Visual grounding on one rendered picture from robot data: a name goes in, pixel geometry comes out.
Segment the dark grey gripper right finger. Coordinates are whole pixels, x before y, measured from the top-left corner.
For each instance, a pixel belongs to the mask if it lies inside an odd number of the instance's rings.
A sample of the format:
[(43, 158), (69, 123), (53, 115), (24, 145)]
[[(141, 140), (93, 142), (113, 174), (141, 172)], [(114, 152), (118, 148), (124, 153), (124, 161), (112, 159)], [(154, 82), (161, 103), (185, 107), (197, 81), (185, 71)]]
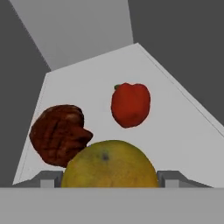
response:
[(209, 185), (188, 179), (180, 171), (157, 171), (157, 180), (164, 188), (209, 188)]

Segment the orange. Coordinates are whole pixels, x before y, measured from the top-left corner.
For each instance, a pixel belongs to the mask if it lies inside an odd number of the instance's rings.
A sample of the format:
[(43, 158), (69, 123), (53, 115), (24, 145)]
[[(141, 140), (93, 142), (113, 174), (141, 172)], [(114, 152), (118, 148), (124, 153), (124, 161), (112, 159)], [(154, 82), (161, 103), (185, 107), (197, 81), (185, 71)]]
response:
[(62, 187), (158, 187), (154, 166), (136, 146), (108, 140), (79, 152), (65, 169)]

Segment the red bell pepper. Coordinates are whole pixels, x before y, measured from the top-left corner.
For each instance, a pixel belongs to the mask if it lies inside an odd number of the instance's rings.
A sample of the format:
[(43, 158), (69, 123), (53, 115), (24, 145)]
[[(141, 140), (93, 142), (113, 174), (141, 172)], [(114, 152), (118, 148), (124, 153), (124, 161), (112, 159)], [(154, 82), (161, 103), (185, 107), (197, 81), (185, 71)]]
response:
[(151, 94), (144, 84), (117, 84), (111, 99), (111, 113), (123, 128), (140, 125), (150, 113)]

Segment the brown grilled steak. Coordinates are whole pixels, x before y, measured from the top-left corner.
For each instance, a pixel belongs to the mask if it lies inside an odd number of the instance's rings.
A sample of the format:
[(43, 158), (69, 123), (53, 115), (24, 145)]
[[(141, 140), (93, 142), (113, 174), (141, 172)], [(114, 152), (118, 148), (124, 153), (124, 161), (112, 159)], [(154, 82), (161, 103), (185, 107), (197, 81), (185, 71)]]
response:
[(31, 126), (29, 138), (44, 162), (66, 168), (87, 146), (93, 133), (84, 128), (82, 110), (65, 104), (46, 109)]

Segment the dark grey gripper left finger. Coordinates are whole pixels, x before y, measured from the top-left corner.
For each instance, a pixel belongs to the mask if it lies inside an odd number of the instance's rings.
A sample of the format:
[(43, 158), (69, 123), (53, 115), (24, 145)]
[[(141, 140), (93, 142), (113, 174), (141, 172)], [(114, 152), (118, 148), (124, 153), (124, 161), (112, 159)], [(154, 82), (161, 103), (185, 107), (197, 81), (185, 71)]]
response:
[(32, 179), (22, 181), (14, 187), (57, 188), (61, 186), (63, 171), (41, 171)]

